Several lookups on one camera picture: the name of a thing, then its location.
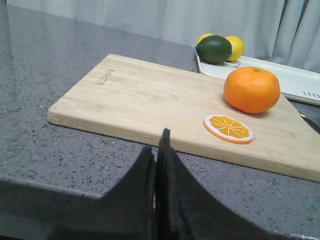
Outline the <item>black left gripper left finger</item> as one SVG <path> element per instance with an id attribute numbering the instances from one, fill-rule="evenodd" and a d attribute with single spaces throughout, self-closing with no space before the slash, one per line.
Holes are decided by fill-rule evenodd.
<path id="1" fill-rule="evenodd" d="M 156 164 L 146 146 L 125 176 L 91 206 L 53 230 L 55 240 L 151 240 Z"/>

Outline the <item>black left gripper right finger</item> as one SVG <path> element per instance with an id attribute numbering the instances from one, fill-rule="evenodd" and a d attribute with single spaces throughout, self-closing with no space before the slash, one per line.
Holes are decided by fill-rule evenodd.
<path id="1" fill-rule="evenodd" d="M 281 240 L 214 198 L 190 173 L 163 130 L 156 163 L 156 223 L 160 240 Z"/>

